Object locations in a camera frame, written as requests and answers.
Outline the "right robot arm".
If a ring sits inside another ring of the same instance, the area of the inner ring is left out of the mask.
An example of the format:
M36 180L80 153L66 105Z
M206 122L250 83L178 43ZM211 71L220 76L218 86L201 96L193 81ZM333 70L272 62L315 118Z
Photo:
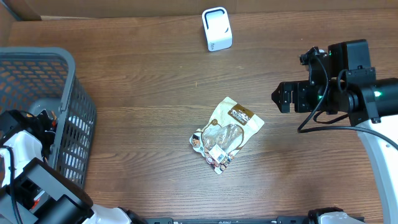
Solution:
M356 131L376 181L384 223L397 223L397 79L376 78L368 42L312 47L299 57L308 80L281 82L271 94L281 113L308 113L298 133Z

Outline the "beige PanTree snack pouch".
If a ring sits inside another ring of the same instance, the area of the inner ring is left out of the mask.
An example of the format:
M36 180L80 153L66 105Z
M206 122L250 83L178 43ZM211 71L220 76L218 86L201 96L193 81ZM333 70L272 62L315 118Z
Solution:
M227 96L217 105L208 124L191 135L190 144L220 175L263 125L258 115Z

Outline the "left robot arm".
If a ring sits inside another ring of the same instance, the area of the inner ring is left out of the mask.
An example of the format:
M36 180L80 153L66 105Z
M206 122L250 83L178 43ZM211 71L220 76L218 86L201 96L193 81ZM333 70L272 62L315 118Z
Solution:
M44 160L43 147L50 125L24 111L1 114L1 220L10 223L144 223L121 207L93 203L88 194L52 169Z

